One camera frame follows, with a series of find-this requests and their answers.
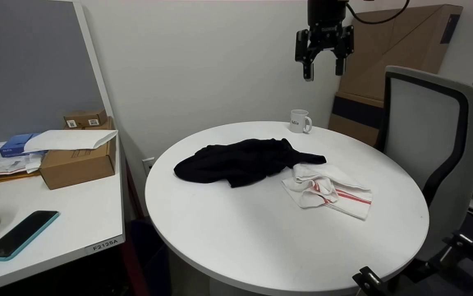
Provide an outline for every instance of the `gray cubicle partition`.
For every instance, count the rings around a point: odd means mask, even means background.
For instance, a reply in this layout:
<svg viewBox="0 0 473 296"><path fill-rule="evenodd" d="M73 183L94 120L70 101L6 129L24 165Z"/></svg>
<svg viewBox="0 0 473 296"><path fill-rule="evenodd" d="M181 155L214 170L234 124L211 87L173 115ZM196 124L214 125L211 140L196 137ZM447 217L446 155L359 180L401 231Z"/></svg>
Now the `gray cubicle partition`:
<svg viewBox="0 0 473 296"><path fill-rule="evenodd" d="M0 140L104 109L75 4L0 0Z"/></svg>

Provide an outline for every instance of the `cardboard box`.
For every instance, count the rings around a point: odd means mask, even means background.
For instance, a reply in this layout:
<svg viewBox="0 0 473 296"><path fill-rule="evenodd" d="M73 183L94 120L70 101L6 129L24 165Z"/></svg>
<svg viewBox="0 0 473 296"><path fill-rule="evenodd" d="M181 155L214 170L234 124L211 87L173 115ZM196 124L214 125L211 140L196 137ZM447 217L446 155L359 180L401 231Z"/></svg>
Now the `cardboard box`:
<svg viewBox="0 0 473 296"><path fill-rule="evenodd" d="M373 27L355 20L355 51L347 60L329 129L375 145L385 104L387 66L439 73L462 10L457 5L413 7L393 22ZM396 12L360 17L385 20Z"/></svg>
<svg viewBox="0 0 473 296"><path fill-rule="evenodd" d="M75 112L65 117L68 129L101 127L107 122L106 110L99 112Z"/></svg>
<svg viewBox="0 0 473 296"><path fill-rule="evenodd" d="M109 119L88 130L114 130ZM50 189L66 188L116 175L117 138L98 150L48 152L42 161L42 176Z"/></svg>

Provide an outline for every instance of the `round white table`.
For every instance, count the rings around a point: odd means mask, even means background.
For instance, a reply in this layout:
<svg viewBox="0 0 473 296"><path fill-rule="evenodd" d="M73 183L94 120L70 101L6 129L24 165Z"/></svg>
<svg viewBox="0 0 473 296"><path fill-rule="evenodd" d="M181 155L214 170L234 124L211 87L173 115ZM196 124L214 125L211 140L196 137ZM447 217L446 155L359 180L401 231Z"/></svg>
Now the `round white table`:
<svg viewBox="0 0 473 296"><path fill-rule="evenodd" d="M324 155L367 184L367 221L329 208L301 209L286 193L286 168L247 188L227 181L183 181L175 166L208 145L247 138L288 138L295 150ZM429 211L411 176L383 153L350 137L314 127L291 134L286 122L245 122L191 135L155 163L147 181L155 227L181 258L203 273L262 295L326 295L357 288L352 277L370 267L382 278L421 250Z"/></svg>

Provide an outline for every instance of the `cable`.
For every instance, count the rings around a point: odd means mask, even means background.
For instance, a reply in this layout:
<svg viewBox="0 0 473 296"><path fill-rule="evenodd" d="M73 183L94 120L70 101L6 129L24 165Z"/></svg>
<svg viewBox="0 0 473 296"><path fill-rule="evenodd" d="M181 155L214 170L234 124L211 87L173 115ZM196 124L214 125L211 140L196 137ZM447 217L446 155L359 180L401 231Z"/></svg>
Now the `cable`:
<svg viewBox="0 0 473 296"><path fill-rule="evenodd" d="M359 20L360 23L365 23L365 25L382 25L382 23L388 23L388 22L398 18L401 13L405 13L405 10L408 9L410 4L411 4L411 0L406 0L405 7L403 7L396 15L393 15L393 17L390 17L390 18L387 18L387 20L378 20L378 22L367 22L367 20L360 18L360 17L354 12L354 9L350 7L350 4L347 4L347 7L349 7L350 13L354 15L354 18Z"/></svg>

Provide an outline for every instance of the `white wall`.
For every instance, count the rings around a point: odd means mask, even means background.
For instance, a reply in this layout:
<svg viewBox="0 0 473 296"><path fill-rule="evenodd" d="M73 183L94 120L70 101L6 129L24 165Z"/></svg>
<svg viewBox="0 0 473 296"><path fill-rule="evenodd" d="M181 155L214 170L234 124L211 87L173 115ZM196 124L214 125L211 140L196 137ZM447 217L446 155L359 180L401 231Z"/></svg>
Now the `white wall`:
<svg viewBox="0 0 473 296"><path fill-rule="evenodd" d="M405 0L352 0L359 12ZM473 81L473 0L442 74ZM295 63L295 35L306 0L83 0L114 109L137 160L158 157L203 129L242 120L286 120L309 109L326 125L339 79L331 53L316 61L316 83ZM144 183L140 168L135 176Z"/></svg>

